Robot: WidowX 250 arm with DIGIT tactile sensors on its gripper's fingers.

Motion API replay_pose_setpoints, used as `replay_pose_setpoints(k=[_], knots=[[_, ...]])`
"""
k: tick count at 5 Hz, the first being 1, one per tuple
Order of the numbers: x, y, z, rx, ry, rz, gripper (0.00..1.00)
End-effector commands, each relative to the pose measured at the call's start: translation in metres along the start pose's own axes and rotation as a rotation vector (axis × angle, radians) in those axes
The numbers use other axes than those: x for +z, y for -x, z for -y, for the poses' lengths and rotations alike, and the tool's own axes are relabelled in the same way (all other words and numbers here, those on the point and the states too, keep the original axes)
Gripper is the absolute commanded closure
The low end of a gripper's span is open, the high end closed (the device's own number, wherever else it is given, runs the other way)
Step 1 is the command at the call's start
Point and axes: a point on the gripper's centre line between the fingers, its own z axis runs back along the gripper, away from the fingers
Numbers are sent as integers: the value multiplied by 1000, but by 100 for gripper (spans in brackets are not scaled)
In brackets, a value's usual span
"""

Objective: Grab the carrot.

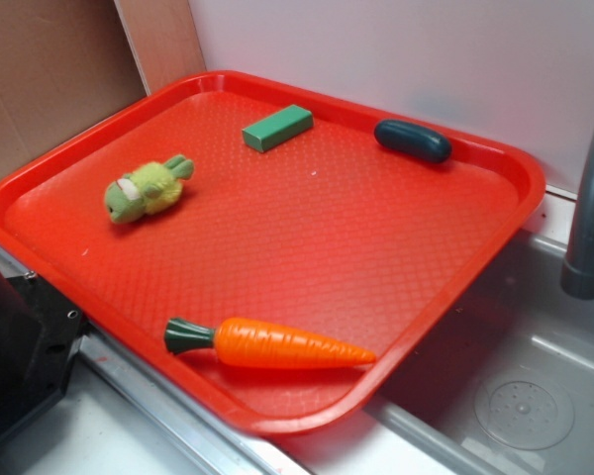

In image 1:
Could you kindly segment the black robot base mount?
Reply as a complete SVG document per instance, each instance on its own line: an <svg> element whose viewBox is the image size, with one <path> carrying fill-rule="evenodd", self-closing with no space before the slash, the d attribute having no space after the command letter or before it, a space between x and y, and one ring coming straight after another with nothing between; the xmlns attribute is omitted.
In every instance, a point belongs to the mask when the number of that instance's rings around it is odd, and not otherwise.
<svg viewBox="0 0 594 475"><path fill-rule="evenodd" d="M83 328L46 279L0 271L0 444L63 398Z"/></svg>

